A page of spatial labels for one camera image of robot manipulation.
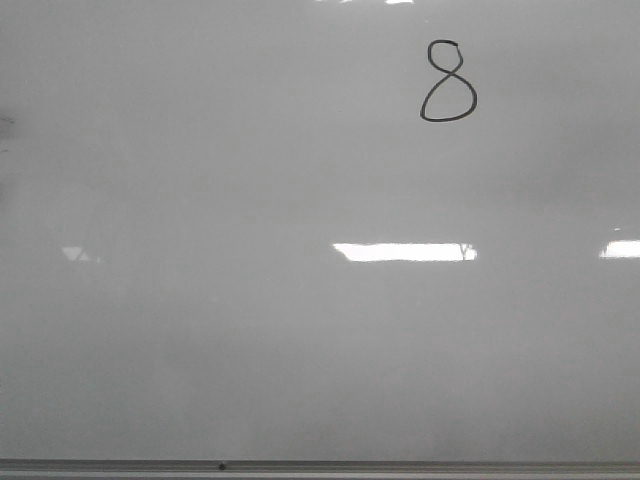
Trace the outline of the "white whiteboard with aluminium frame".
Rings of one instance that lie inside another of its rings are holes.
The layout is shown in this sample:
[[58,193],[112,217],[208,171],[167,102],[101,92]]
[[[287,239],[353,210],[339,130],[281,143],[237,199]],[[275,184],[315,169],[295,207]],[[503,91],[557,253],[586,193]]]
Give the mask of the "white whiteboard with aluminium frame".
[[5,1],[5,458],[635,461],[635,1]]

